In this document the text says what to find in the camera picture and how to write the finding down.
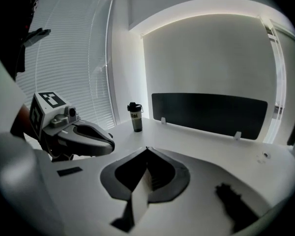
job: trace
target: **black sticker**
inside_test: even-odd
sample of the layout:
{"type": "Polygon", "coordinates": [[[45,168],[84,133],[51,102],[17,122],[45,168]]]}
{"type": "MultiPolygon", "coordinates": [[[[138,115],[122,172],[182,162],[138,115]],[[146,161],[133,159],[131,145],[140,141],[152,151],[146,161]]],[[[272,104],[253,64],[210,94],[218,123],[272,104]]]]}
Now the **black sticker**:
{"type": "Polygon", "coordinates": [[[69,169],[65,169],[65,170],[60,170],[57,172],[58,172],[59,177],[63,177],[63,176],[66,176],[69,174],[74,174],[74,173],[77,173],[80,171],[82,171],[82,169],[80,167],[73,167],[73,168],[69,168],[69,169]]]}
{"type": "Polygon", "coordinates": [[[52,108],[57,108],[65,105],[65,102],[61,100],[54,92],[40,92],[38,93],[52,108]]]}
{"type": "Polygon", "coordinates": [[[34,97],[30,107],[29,121],[31,122],[32,127],[37,136],[39,136],[39,130],[42,125],[42,119],[43,119],[43,113],[41,112],[39,105],[36,101],[36,98],[34,97]]]}

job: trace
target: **black fabric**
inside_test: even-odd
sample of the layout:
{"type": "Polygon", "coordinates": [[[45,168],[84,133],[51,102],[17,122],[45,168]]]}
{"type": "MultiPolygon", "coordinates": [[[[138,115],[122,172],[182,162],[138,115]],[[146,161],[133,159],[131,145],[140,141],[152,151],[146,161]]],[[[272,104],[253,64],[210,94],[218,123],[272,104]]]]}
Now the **black fabric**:
{"type": "Polygon", "coordinates": [[[10,76],[24,72],[26,38],[36,0],[0,0],[0,60],[10,76]]]}
{"type": "Polygon", "coordinates": [[[207,132],[257,139],[266,116],[265,101],[220,94],[154,93],[153,117],[207,132]]]}

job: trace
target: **white table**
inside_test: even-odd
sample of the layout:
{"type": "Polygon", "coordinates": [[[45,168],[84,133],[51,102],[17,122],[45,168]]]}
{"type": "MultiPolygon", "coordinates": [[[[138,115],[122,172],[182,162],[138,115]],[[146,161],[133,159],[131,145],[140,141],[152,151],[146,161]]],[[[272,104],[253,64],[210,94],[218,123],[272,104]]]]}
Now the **white table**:
{"type": "Polygon", "coordinates": [[[143,131],[128,121],[109,130],[113,153],[155,147],[214,163],[256,190],[272,207],[295,188],[295,158],[287,147],[212,134],[143,118],[143,131]]]}

